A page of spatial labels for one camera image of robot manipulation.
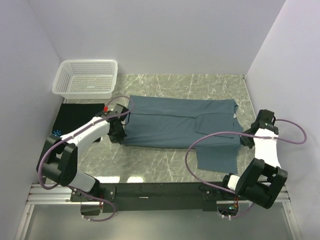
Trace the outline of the blue-grey t-shirt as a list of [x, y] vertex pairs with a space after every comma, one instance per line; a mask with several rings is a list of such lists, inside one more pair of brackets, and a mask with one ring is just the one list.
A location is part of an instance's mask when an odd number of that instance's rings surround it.
[[201, 170], [238, 172], [237, 155], [242, 132], [234, 99], [198, 100], [150, 96], [130, 97], [133, 108], [126, 120], [126, 146], [187, 149], [196, 143], [197, 167]]

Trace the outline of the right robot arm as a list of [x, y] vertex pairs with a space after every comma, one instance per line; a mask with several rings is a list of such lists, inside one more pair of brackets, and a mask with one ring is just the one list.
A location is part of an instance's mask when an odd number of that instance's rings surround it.
[[269, 209], [288, 178], [288, 172], [281, 169], [278, 160], [279, 129], [275, 126], [274, 113], [266, 109], [260, 110], [244, 133], [246, 136], [240, 137], [240, 143], [250, 149], [254, 148], [254, 158], [241, 176], [233, 173], [226, 175], [219, 193], [226, 200], [238, 195]]

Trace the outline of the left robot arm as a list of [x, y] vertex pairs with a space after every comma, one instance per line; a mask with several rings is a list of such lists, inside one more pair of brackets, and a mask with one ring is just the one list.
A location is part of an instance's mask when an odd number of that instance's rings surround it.
[[40, 185], [51, 190], [58, 185], [82, 191], [88, 201], [100, 198], [100, 182], [78, 170], [78, 154], [95, 140], [107, 135], [112, 143], [120, 144], [127, 136], [123, 127], [131, 112], [121, 104], [112, 110], [101, 111], [78, 129], [62, 135], [49, 136], [36, 167]]

